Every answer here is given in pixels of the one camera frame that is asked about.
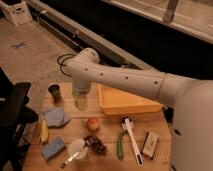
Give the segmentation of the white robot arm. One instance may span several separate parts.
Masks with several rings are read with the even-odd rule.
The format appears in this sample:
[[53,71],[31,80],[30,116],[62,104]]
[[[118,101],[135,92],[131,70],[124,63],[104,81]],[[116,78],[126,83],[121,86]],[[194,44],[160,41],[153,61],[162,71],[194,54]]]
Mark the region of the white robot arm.
[[69,60],[67,71],[76,94],[88,94],[98,83],[172,108],[171,165],[213,171],[213,80],[102,65],[92,48]]

